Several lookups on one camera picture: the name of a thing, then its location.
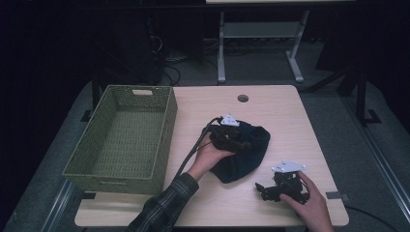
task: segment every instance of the hand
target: hand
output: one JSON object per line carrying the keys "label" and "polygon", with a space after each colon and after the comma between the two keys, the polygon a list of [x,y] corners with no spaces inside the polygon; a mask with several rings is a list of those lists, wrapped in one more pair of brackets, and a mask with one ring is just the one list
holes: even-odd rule
{"label": "hand", "polygon": [[293,200],[290,196],[281,194],[280,200],[286,202],[305,222],[312,232],[333,232],[334,228],[329,216],[325,197],[320,193],[314,182],[302,171],[299,176],[307,185],[309,200],[305,205]]}
{"label": "hand", "polygon": [[196,152],[196,159],[188,173],[199,181],[202,176],[213,168],[222,158],[232,156],[234,153],[217,149],[211,142],[208,132],[202,139]]}

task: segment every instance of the shirt sleeve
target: shirt sleeve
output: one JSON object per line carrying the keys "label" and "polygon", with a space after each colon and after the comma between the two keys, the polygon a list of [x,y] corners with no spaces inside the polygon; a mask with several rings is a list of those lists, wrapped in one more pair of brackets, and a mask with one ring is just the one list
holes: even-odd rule
{"label": "shirt sleeve", "polygon": [[183,173],[161,194],[148,199],[127,232],[170,232],[190,198],[199,189],[188,173]]}

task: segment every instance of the grommet hole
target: grommet hole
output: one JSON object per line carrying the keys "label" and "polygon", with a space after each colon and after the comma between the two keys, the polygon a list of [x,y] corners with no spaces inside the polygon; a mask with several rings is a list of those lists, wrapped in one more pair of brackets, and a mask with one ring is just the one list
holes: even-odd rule
{"label": "grommet hole", "polygon": [[238,101],[239,102],[247,102],[247,101],[249,101],[249,97],[246,96],[246,95],[240,95],[240,96],[238,96]]}

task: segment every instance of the basket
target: basket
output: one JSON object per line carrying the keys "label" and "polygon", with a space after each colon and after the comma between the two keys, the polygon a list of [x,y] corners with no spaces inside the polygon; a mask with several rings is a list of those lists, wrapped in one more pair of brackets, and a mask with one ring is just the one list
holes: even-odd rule
{"label": "basket", "polygon": [[172,87],[109,85],[63,176],[87,191],[162,191],[177,113]]}

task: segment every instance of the table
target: table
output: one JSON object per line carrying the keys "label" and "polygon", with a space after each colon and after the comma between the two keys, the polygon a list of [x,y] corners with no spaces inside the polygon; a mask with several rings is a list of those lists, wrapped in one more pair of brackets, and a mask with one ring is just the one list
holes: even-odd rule
{"label": "table", "polygon": [[[355,0],[206,0],[207,4],[240,4],[240,3],[294,3],[294,2],[347,2]],[[304,82],[302,72],[296,61],[296,53],[304,35],[309,10],[304,10],[299,21],[287,22],[224,22],[220,13],[220,45],[218,53],[218,82],[226,81],[223,59],[224,38],[294,38],[291,50],[286,51],[286,58],[297,82]]]}
{"label": "table", "polygon": [[[175,87],[178,113],[169,154],[164,188],[213,118],[231,113],[238,120],[264,127],[271,140],[261,165],[243,179],[222,184],[212,173],[200,180],[175,226],[294,226],[303,223],[283,202],[263,201],[254,183],[272,186],[272,166],[292,160],[305,171],[322,194],[337,191],[329,167],[295,87],[213,86]],[[247,102],[238,96],[249,97]],[[187,164],[190,167],[193,159]],[[127,226],[150,196],[97,192],[82,199],[75,223],[78,226]],[[332,224],[347,224],[348,215],[340,199],[327,199]]]}

